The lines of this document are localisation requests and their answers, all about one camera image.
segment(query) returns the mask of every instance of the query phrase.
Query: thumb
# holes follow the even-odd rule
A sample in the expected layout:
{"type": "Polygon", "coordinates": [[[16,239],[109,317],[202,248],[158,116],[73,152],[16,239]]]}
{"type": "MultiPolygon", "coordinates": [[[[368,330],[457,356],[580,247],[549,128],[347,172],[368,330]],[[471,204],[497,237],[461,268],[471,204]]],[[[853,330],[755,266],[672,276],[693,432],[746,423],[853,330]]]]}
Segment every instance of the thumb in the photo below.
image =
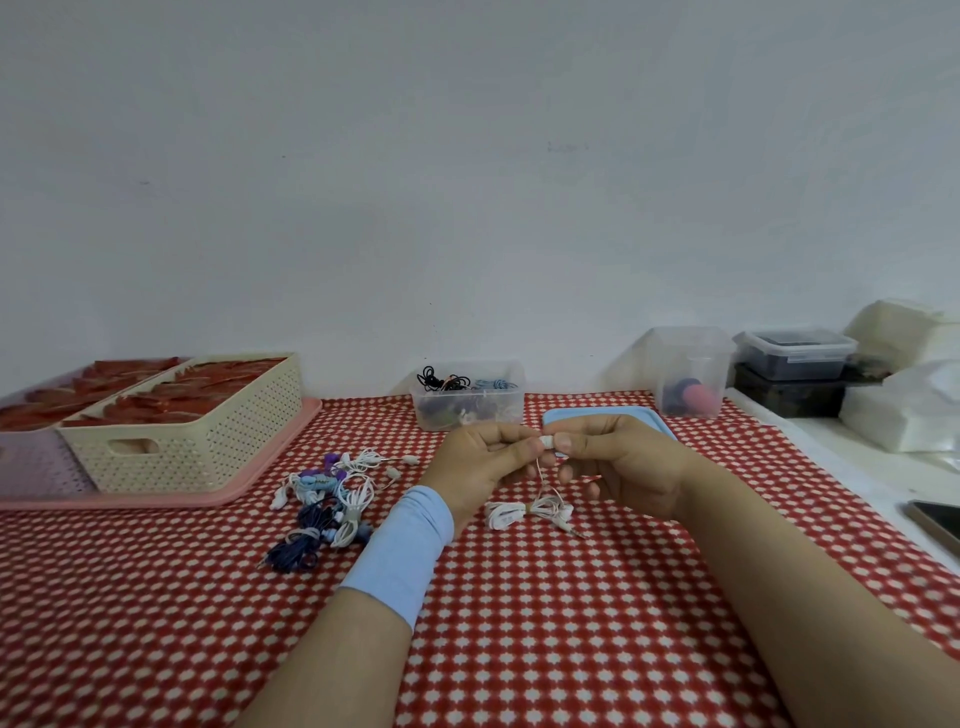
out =
{"type": "Polygon", "coordinates": [[[615,432],[606,435],[558,432],[553,436],[553,444],[558,452],[578,460],[616,460],[624,454],[623,445],[615,432]]]}
{"type": "Polygon", "coordinates": [[[488,473],[499,480],[513,471],[517,471],[527,463],[532,463],[543,452],[543,443],[539,437],[530,437],[520,440],[509,447],[491,453],[488,473]]]}

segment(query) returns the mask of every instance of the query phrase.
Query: red checkered tablecloth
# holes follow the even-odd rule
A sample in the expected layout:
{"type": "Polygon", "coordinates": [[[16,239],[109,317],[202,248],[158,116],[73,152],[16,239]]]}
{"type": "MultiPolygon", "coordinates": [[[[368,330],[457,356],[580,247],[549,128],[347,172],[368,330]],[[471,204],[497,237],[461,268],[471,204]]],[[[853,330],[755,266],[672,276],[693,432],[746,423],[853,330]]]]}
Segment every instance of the red checkered tablecloth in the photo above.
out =
{"type": "MultiPolygon", "coordinates": [[[[652,405],[642,393],[531,395],[547,409],[652,405]]],[[[960,579],[863,500],[728,402],[669,419],[744,478],[918,631],[960,658],[960,579]]],[[[0,514],[0,728],[228,725],[296,644],[358,547],[309,573],[259,567],[292,527],[269,509],[281,477],[325,452],[428,459],[409,398],[334,400],[251,490],[193,511],[0,514]]],[[[379,496],[379,523],[422,466],[379,496]]],[[[504,489],[529,499],[536,484],[504,489]]],[[[787,725],[777,690],[697,547],[572,490],[591,540],[540,520],[449,547],[414,635],[398,725],[787,725]]]]}

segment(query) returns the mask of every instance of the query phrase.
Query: phone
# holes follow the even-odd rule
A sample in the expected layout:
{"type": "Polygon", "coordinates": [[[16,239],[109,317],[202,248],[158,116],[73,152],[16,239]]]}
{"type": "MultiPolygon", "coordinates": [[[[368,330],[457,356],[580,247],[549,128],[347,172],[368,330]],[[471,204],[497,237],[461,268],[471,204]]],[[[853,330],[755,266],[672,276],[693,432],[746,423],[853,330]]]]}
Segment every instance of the phone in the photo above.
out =
{"type": "Polygon", "coordinates": [[[903,512],[960,559],[960,505],[911,500],[903,512]]]}

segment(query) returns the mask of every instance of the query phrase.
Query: beige woven basket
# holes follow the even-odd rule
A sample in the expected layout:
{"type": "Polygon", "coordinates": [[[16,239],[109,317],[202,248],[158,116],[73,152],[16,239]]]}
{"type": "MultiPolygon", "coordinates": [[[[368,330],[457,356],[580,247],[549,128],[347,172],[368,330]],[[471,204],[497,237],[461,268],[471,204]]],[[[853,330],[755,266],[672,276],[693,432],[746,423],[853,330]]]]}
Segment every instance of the beige woven basket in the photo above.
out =
{"type": "MultiPolygon", "coordinates": [[[[207,493],[228,483],[302,407],[300,360],[295,353],[200,356],[126,390],[146,392],[187,367],[211,361],[285,356],[199,420],[182,425],[58,427],[105,493],[207,493]]],[[[119,395],[68,418],[100,415],[119,395]]]]}

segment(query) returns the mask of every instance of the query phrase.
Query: human hand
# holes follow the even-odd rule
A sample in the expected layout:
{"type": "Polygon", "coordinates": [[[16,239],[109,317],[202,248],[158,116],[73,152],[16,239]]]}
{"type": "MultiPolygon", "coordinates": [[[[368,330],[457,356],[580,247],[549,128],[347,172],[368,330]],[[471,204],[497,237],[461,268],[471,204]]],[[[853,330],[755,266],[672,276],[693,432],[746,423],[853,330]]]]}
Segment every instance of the human hand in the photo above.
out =
{"type": "Polygon", "coordinates": [[[678,519],[684,487],[694,474],[717,467],[694,450],[630,415],[590,415],[558,420],[543,429],[569,455],[561,483],[600,475],[587,484],[591,500],[615,500],[640,513],[678,519]]]}
{"type": "Polygon", "coordinates": [[[534,461],[556,464],[553,453],[544,453],[540,433],[509,423],[479,423],[450,432],[420,478],[444,499],[456,535],[501,482],[537,477],[534,461]]]}

